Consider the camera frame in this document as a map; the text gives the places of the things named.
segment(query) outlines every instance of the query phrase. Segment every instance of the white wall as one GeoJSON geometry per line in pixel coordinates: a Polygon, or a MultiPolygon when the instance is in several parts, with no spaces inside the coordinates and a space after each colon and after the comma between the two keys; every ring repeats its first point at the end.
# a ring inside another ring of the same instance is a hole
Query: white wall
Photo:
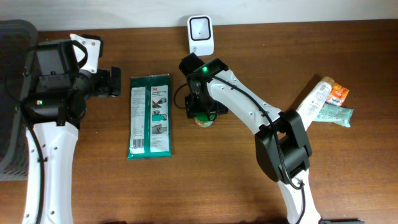
{"type": "Polygon", "coordinates": [[[207,14],[214,25],[398,18],[398,0],[0,0],[0,19],[38,30],[185,26],[207,14]]]}

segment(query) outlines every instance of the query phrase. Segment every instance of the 3m package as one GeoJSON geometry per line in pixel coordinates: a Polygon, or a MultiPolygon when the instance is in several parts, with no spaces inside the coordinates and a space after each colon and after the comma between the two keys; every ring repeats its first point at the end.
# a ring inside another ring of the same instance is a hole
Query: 3m package
{"type": "Polygon", "coordinates": [[[170,140],[170,77],[131,78],[128,159],[172,155],[170,140]]]}

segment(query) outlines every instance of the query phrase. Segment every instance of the tan cap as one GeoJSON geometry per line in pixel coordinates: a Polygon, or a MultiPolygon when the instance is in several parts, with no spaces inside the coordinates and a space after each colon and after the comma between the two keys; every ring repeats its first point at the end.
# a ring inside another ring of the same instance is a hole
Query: tan cap
{"type": "Polygon", "coordinates": [[[329,83],[329,84],[331,85],[332,88],[334,87],[334,85],[335,85],[335,83],[336,83],[336,82],[335,82],[332,78],[330,78],[330,77],[323,77],[323,78],[321,79],[321,81],[329,83]]]}

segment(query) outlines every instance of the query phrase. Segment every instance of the brown tabletop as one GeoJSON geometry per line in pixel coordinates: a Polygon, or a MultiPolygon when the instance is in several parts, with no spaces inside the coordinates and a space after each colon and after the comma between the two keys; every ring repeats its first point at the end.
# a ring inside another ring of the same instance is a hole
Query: brown tabletop
{"type": "MultiPolygon", "coordinates": [[[[71,32],[42,32],[42,40],[71,32]]],[[[199,128],[172,106],[172,157],[127,160],[129,78],[169,73],[187,28],[73,31],[104,40],[99,68],[120,67],[119,98],[91,98],[73,158],[75,223],[239,223],[286,217],[254,137],[232,113],[199,128]]],[[[310,186],[324,219],[398,222],[398,20],[216,26],[215,52],[260,98],[286,110],[316,74],[349,88],[351,128],[313,123],[310,186]]],[[[183,103],[184,90],[178,96],[183,103]]],[[[26,181],[0,182],[1,223],[22,220],[26,181]]]]}

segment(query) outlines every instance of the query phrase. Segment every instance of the gray plastic crate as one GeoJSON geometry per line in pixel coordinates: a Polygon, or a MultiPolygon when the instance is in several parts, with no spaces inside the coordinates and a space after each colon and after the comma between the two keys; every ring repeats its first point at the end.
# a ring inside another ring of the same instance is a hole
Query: gray plastic crate
{"type": "Polygon", "coordinates": [[[34,52],[21,54],[37,45],[36,28],[27,21],[0,21],[0,181],[25,180],[29,165],[25,126],[17,103],[10,99],[4,88],[7,73],[7,89],[14,98],[25,97],[30,82],[24,82],[24,74],[31,72],[34,52]]]}

